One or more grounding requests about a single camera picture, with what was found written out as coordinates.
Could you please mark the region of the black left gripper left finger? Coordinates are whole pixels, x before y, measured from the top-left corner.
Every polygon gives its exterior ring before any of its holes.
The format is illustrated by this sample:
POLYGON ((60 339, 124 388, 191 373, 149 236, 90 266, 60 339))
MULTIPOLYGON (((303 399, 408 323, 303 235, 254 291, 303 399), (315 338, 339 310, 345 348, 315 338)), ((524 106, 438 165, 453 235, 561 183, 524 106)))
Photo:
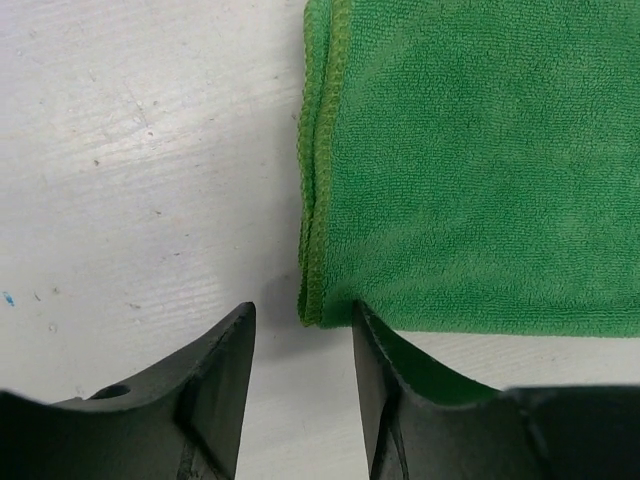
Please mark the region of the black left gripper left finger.
POLYGON ((245 302, 190 344, 87 399, 1 394, 4 479, 232 479, 256 336, 245 302))

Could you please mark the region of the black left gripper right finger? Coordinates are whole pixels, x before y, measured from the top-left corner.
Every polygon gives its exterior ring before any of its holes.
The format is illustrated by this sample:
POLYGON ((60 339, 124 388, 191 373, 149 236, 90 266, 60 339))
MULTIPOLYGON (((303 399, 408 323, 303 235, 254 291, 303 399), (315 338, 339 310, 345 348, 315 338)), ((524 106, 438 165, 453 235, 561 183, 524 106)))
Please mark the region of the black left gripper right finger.
POLYGON ((635 386, 493 389, 352 310, 354 360, 373 479, 635 479, 635 386))

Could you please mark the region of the green towel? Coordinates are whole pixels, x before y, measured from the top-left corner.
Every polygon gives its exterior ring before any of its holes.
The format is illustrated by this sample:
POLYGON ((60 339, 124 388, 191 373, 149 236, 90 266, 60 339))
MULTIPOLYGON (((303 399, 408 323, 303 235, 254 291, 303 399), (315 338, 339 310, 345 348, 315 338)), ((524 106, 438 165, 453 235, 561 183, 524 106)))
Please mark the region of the green towel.
POLYGON ((298 314, 639 333, 639 5, 311 1, 298 314))

